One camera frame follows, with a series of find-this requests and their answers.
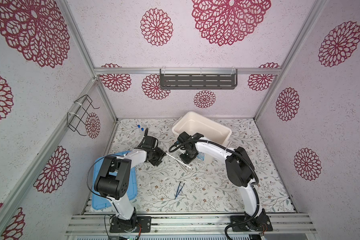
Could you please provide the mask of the blue tweezers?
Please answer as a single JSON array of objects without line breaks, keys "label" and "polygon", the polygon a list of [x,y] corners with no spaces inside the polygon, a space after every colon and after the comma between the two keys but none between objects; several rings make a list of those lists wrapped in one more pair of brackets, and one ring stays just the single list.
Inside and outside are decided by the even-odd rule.
[{"label": "blue tweezers", "polygon": [[176,191],[176,194],[175,194],[175,199],[177,199],[178,196],[180,195],[184,185],[185,185],[185,183],[179,182],[179,185],[178,185],[178,188],[177,188],[177,191]]}]

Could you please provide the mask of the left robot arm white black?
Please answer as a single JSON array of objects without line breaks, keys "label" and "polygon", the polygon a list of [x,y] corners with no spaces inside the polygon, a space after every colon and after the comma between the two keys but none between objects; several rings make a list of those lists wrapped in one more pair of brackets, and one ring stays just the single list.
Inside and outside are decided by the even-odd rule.
[{"label": "left robot arm white black", "polygon": [[140,144],[126,155],[105,156],[93,185],[94,191],[111,203],[120,220],[131,220],[136,214],[127,196],[131,169],[145,162],[158,166],[165,155],[155,137],[145,136]]}]

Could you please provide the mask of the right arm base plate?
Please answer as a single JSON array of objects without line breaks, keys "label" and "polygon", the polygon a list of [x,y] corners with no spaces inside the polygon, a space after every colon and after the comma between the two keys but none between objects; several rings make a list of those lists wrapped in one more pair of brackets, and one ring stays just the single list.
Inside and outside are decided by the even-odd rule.
[{"label": "right arm base plate", "polygon": [[[248,216],[230,216],[231,224],[243,222]],[[259,215],[251,221],[232,227],[234,232],[271,232],[273,226],[267,215]]]}]

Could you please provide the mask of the blue plastic lid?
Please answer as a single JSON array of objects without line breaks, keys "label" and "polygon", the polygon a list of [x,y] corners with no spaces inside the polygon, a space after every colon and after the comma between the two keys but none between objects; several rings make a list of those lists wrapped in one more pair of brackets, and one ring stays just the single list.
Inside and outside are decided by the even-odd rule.
[{"label": "blue plastic lid", "polygon": [[95,161],[92,187],[92,208],[103,210],[112,207],[110,198],[121,199],[127,196],[134,200],[137,197],[136,169],[131,165],[116,160],[126,157],[129,152],[112,154],[111,157],[100,157]]}]

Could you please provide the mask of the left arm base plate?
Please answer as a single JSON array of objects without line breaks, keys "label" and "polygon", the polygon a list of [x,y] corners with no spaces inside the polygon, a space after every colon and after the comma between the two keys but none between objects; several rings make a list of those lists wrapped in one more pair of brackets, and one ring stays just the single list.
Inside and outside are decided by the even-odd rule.
[{"label": "left arm base plate", "polygon": [[152,217],[132,217],[130,220],[113,218],[110,233],[149,233],[151,231]]}]

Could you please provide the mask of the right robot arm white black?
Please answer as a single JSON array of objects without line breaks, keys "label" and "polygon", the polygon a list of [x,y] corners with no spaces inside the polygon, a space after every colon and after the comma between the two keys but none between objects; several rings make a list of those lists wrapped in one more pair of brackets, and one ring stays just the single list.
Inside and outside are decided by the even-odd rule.
[{"label": "right robot arm white black", "polygon": [[259,178],[244,148],[230,149],[207,139],[202,134],[196,133],[191,136],[183,132],[169,148],[170,153],[177,150],[184,151],[180,154],[180,158],[186,164],[192,162],[199,153],[224,162],[229,181],[239,188],[245,206],[245,213],[251,218],[255,218],[260,214],[260,199],[255,188],[259,184]]}]

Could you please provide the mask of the white plastic bin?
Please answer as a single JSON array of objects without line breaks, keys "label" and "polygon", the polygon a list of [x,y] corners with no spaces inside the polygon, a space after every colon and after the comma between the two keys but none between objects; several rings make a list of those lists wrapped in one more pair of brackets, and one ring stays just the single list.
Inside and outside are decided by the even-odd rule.
[{"label": "white plastic bin", "polygon": [[211,163],[213,159],[223,162],[230,155],[227,146],[232,130],[195,112],[188,112],[178,119],[172,132],[177,140],[182,132],[191,136],[195,133],[202,134],[203,137],[196,142],[199,151],[196,158],[202,156],[206,163]]}]

